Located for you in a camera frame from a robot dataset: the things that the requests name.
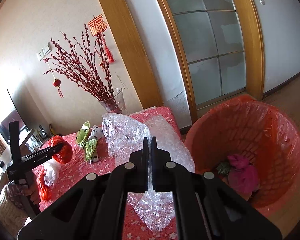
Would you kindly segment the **knitted cream sleeve forearm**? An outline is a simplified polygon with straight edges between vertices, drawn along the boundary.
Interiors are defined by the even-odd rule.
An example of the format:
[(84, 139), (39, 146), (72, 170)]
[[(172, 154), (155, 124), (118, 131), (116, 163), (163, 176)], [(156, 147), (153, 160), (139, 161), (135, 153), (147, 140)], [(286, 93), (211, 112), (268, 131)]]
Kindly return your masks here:
[(0, 194), (0, 221), (13, 237), (17, 237), (29, 217), (20, 200), (25, 196), (22, 189), (21, 185), (9, 182)]

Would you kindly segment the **person's left hand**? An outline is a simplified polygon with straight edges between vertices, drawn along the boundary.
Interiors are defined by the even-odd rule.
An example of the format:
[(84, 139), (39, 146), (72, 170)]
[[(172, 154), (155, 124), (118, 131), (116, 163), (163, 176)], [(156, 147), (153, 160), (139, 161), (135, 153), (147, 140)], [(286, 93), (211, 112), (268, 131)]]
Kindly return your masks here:
[(25, 196), (30, 196), (31, 202), (33, 202), (34, 205), (38, 205), (40, 203), (40, 195), (39, 195), (39, 189), (37, 185), (37, 178), (36, 175), (32, 174), (32, 184), (28, 186), (26, 189), (23, 187), (22, 193)]

